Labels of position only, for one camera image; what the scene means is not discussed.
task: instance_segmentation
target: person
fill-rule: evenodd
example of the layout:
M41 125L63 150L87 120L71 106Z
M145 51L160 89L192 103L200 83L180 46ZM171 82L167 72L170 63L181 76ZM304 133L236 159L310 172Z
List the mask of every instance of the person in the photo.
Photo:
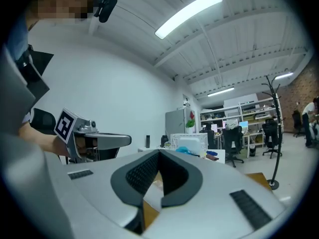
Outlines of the person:
M201 132L211 131L211 123L206 123L206 127L203 128Z
M41 19L84 19L93 12L94 4L102 0L32 0L18 18L5 42L12 59L18 60L28 49L28 31ZM43 151L68 156L65 143L55 135L45 135L33 129L29 123L30 113L22 121L18 135L26 141L38 144ZM85 151L85 139L78 138L79 152Z
M304 124L305 135L306 135L306 147L308 148L312 147L309 121L312 120L312 116L315 114L316 106L317 106L317 99L314 98L311 103L306 105L303 111L303 124Z

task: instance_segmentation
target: black coat stand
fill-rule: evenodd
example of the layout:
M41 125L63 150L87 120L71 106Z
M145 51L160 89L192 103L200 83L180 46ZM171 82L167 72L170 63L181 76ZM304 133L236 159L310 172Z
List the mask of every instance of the black coat stand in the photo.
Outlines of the black coat stand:
M277 89L275 91L274 88L273 88L273 81L274 81L275 78L271 82L269 81L268 76L266 76L266 79L268 81L268 84L263 83L262 85L267 85L270 88L271 95L266 93L266 92L263 92L263 93L267 94L267 95L270 95L274 99L274 104L275 104L276 113L277 113L277 120L278 120L278 134L279 134L279 137L278 137L278 140L279 140L278 153L281 153L281 144L282 144L282 141L283 141L282 118L280 116L279 105L278 105L278 99L279 98L277 98L277 90L278 90L280 84L278 85L278 87L277 87ZM278 170L278 165L279 165L279 159L280 159L280 154L277 155L276 166L275 166L275 171L274 171L273 178L271 180L267 180L268 183L269 183L269 186L271 187L272 190L275 190L275 189L279 188L279 182L275 180L276 174L277 174L277 170Z

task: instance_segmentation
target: refrigerator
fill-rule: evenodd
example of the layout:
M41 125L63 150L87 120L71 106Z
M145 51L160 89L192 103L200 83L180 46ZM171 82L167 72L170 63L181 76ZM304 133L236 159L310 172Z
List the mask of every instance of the refrigerator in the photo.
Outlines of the refrigerator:
M195 111L189 107L166 113L165 129L169 140L172 133L196 133L196 122L193 127L186 128L190 119L195 120Z

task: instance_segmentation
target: fluorescent ceiling light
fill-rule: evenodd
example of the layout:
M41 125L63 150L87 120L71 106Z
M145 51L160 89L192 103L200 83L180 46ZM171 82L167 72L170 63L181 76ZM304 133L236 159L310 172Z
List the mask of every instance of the fluorescent ceiling light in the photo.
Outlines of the fluorescent ceiling light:
M175 28L181 25L183 22L198 14L202 10L217 4L223 0L196 0L184 7L178 13L176 13L173 17L171 17L168 21L164 23L156 32L160 39L164 39L169 33L171 33Z
M287 74L283 74L283 75L279 75L275 78L275 80L278 80L278 79L281 79L281 78L284 78L284 77L288 77L288 76L291 76L293 75L294 73L287 73Z
M234 90L234 87L232 87L232 88L230 88L230 89L227 89L227 90L218 91L218 92L209 94L209 95L207 95L207 96L208 96L208 97L211 97L211 96L215 96L215 95L222 94L222 93L225 93L225 92L228 92L228 91L232 91L232 90Z

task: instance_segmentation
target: black office chair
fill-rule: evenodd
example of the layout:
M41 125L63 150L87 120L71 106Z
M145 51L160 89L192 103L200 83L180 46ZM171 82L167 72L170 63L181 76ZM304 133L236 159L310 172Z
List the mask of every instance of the black office chair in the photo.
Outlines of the black office chair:
M55 117L46 111L40 110L38 108L33 108L33 120L30 126L43 134L56 135L54 132L54 127L56 124ZM65 157L66 164L69 163L68 157Z
M231 161L233 163L233 167L236 167L234 161L241 161L242 163L244 163L242 159L234 156L238 154L242 149L243 134L241 131L241 126L230 130L223 129L224 149L225 152L228 154L228 156L226 157L226 161Z
M270 158L272 158L273 153L278 154L278 150L275 149L275 147L278 145L278 124L273 119L268 119L266 120L266 123L263 124L263 130L266 136L265 144L268 147L268 150L263 152L263 156L265 153L271 152Z
M300 134L305 134L302 132L303 124L301 121L301 115L298 110L295 110L293 113L293 120L294 120L294 129L297 131L297 133L294 134L295 137L298 137Z
M217 149L215 144L215 131L211 130L211 124L207 123L206 127L203 130L199 131L200 133L207 133L208 149Z

